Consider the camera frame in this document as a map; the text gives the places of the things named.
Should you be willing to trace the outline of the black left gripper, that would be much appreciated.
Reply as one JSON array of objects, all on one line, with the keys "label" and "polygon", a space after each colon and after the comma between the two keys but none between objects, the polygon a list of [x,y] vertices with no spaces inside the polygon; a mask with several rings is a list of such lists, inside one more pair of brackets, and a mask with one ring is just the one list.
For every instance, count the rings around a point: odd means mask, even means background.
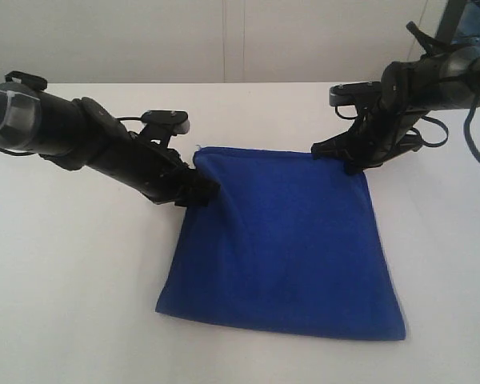
[{"label": "black left gripper", "polygon": [[70,169],[91,168],[140,192],[155,204],[207,206],[220,185],[191,168],[169,147],[175,137],[141,135],[140,117],[115,118],[95,100],[75,99],[84,139],[70,152]]}]

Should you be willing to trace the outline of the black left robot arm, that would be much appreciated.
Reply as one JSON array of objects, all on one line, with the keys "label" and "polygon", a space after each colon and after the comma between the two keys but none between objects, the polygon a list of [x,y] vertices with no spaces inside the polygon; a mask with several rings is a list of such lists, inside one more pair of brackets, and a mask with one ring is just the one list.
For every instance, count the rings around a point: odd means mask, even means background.
[{"label": "black left robot arm", "polygon": [[38,155],[68,171],[89,167],[125,184],[155,204],[205,206],[220,185],[191,168],[169,146],[187,134],[181,110],[148,110],[140,132],[92,98],[65,100],[47,93],[47,80],[12,71],[0,84],[0,152]]}]

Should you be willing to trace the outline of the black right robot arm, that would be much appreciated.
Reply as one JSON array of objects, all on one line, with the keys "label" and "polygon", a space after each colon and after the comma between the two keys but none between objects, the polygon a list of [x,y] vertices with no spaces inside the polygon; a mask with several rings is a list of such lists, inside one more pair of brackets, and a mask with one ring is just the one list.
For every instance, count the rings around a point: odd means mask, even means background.
[{"label": "black right robot arm", "polygon": [[447,132],[448,127],[430,117],[430,112],[467,110],[463,135],[480,165],[480,151],[470,130],[480,107],[480,47],[441,42],[414,22],[406,28],[423,55],[414,62],[392,62],[378,82],[331,87],[330,106],[353,106],[357,113],[347,131],[312,145],[313,158],[340,160],[347,174],[358,174],[423,147],[443,146],[443,142],[426,141],[415,124],[424,120]]}]

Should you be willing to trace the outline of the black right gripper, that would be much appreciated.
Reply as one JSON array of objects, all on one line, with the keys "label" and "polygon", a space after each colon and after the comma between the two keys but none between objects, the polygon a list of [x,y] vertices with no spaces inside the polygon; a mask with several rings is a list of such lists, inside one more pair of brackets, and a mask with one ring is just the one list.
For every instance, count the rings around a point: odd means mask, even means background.
[{"label": "black right gripper", "polygon": [[347,175],[375,168],[406,152],[416,152],[422,144],[408,131],[423,116],[410,106],[412,63],[392,62],[381,79],[381,95],[363,116],[351,134],[339,134],[311,146],[314,159],[335,158],[343,161]]}]

